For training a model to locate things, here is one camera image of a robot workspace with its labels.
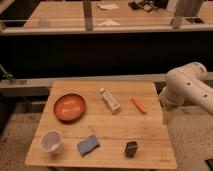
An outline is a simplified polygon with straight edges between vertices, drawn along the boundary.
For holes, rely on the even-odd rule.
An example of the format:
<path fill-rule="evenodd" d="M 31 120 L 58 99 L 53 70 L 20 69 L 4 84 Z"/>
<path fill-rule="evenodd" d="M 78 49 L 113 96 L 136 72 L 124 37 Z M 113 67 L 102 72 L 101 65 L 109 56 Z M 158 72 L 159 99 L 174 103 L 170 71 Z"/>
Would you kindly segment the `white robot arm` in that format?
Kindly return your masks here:
<path fill-rule="evenodd" d="M 200 106 L 213 116 L 213 88 L 204 83 L 207 74 L 206 67 L 199 62 L 171 69 L 166 74 L 166 86 L 159 94 L 159 100 L 165 109 L 164 125 L 171 123 L 175 110 L 185 100 Z"/>

